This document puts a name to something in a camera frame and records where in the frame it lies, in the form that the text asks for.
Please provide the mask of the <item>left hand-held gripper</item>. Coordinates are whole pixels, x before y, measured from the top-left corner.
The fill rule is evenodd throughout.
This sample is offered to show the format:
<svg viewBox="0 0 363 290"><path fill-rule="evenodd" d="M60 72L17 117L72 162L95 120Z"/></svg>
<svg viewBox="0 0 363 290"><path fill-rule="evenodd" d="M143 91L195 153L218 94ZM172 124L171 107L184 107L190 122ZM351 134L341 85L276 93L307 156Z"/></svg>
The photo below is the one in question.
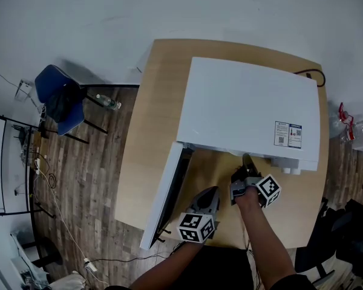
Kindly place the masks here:
<svg viewBox="0 0 363 290"><path fill-rule="evenodd" d="M177 232L180 239L192 243L205 243L208 239L213 239L218 227L216 213L219 207L219 187L212 186L197 194L193 198L187 212L211 213L181 213L177 223Z"/></svg>

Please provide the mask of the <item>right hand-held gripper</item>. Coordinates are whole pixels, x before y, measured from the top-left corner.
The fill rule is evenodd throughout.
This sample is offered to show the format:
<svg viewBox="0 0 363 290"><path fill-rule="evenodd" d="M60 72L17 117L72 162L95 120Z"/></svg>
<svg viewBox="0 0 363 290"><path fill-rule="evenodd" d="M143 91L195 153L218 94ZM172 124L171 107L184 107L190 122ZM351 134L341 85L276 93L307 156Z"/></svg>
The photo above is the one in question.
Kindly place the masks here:
<svg viewBox="0 0 363 290"><path fill-rule="evenodd" d="M231 176L231 205L235 205L235 199L243 196L249 187L257 189L258 202L261 208L270 206L281 193L281 186L276 179L271 174L262 176L251 156L245 153L243 155L243 167L239 167Z"/></svg>

